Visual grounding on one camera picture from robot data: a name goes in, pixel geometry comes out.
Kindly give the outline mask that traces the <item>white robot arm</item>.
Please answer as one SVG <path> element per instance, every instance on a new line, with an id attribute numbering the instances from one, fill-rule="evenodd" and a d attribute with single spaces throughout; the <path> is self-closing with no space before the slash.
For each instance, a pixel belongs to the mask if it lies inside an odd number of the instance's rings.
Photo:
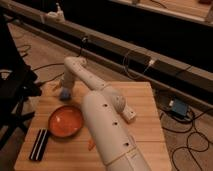
<path id="1" fill-rule="evenodd" d="M 88 71 L 82 57 L 66 57 L 63 88 L 73 89 L 78 77 L 90 91 L 83 97 L 81 111 L 106 171 L 151 171 L 133 137 L 119 121 L 129 122 L 136 113 L 125 97 L 109 83 Z"/>

